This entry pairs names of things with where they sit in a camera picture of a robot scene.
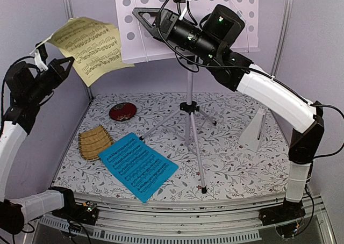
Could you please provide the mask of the yellow sheet music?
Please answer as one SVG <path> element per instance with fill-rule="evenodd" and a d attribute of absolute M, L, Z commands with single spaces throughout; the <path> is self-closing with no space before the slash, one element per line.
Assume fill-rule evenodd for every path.
<path fill-rule="evenodd" d="M 71 18 L 42 43 L 57 47 L 66 58 L 73 57 L 73 68 L 87 87 L 114 70 L 134 67 L 124 63 L 120 32 L 112 24 L 87 17 Z"/>

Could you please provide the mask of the silver tripod music stand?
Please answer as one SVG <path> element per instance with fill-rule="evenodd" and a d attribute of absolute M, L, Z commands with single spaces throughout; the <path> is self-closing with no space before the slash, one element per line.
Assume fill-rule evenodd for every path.
<path fill-rule="evenodd" d="M 181 9 L 184 10 L 185 3 L 181 3 Z M 177 6 L 173 0 L 165 0 L 161 7 L 158 9 L 168 9 L 176 14 Z M 150 23 L 155 24 L 155 18 L 151 18 L 149 15 L 144 15 Z M 203 22 L 196 22 L 197 28 L 202 28 Z M 249 66 L 253 63 L 252 60 L 245 57 L 244 64 L 216 64 L 216 60 L 213 60 L 211 64 L 205 64 L 198 56 L 193 55 L 185 49 L 181 49 L 178 46 L 170 49 L 177 59 L 177 62 L 185 60 L 187 64 L 192 64 L 196 68 L 194 70 L 189 69 L 188 73 L 188 87 L 187 87 L 187 100 L 180 104 L 180 110 L 185 112 L 188 116 L 186 119 L 185 129 L 185 141 L 188 142 L 190 134 L 193 134 L 194 142 L 196 146 L 196 155 L 198 160 L 198 167 L 200 172 L 201 190 L 203 194 L 207 193 L 207 187 L 204 178 L 204 170 L 202 166 L 202 160 L 200 158 L 200 150 L 198 143 L 198 135 L 195 123 L 195 113 L 200 111 L 199 106 L 192 100 L 192 87 L 193 87 L 193 74 L 199 72 L 200 68 L 206 68 L 221 85 L 227 87 L 232 91 L 236 91 L 239 82 L 243 79 L 244 74 L 249 73 Z"/>

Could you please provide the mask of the blue paper sheet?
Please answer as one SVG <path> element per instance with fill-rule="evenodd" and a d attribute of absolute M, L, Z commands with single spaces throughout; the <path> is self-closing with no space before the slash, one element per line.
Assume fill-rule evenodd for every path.
<path fill-rule="evenodd" d="M 178 165 L 130 133 L 98 154 L 109 172 L 145 203 L 177 170 Z"/>

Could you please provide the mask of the white metronome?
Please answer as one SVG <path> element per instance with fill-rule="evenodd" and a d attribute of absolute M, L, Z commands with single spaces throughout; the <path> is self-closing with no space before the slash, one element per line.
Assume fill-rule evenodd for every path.
<path fill-rule="evenodd" d="M 241 133 L 238 144 L 243 148 L 257 152 L 261 147 L 266 117 L 267 110 L 258 108 L 255 116 Z"/>

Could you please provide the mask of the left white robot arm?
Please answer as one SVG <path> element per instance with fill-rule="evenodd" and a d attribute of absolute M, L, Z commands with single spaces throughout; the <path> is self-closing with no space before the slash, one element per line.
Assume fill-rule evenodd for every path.
<path fill-rule="evenodd" d="M 35 119 L 48 96 L 69 75 L 73 57 L 53 59 L 46 69 L 21 58 L 10 66 L 3 86 L 10 90 L 10 107 L 1 109 L 1 229 L 19 234 L 30 221 L 50 211 L 60 210 L 68 219 L 76 219 L 80 208 L 73 192 L 54 187 L 43 193 L 16 200 L 5 198 L 6 185 L 17 152 L 31 133 Z"/>

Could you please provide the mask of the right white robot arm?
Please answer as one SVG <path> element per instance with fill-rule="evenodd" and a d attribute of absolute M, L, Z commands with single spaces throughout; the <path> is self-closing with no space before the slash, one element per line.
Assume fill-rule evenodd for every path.
<path fill-rule="evenodd" d="M 154 39 L 172 51 L 182 48 L 191 52 L 219 84 L 254 98 L 292 125 L 289 180 L 284 204 L 278 209 L 282 220 L 290 220 L 298 213 L 308 172 L 324 133 L 319 103 L 301 97 L 252 60 L 231 50 L 245 22 L 224 5 L 216 5 L 202 28 L 165 8 L 134 8 L 132 13 Z"/>

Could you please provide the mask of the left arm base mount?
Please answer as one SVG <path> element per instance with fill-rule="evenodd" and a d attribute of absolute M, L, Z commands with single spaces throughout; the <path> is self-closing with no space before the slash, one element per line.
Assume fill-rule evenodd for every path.
<path fill-rule="evenodd" d="M 63 194 L 63 200 L 63 208 L 54 210 L 52 212 L 53 216 L 95 226 L 99 214 L 96 203 L 86 201 L 82 204 L 77 204 L 73 192 L 65 192 Z"/>

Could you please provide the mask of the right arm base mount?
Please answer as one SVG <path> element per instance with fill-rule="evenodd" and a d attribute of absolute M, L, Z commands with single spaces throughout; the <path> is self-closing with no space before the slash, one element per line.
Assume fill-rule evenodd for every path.
<path fill-rule="evenodd" d="M 281 238 L 292 239 L 303 233 L 313 219 L 315 203 L 312 197 L 310 199 L 312 210 L 306 225 L 303 224 L 305 222 L 306 212 L 302 201 L 293 203 L 284 199 L 282 205 L 260 209 L 259 219 L 263 226 L 281 224 L 291 220 L 292 222 L 289 224 L 276 226 L 275 230 Z"/>

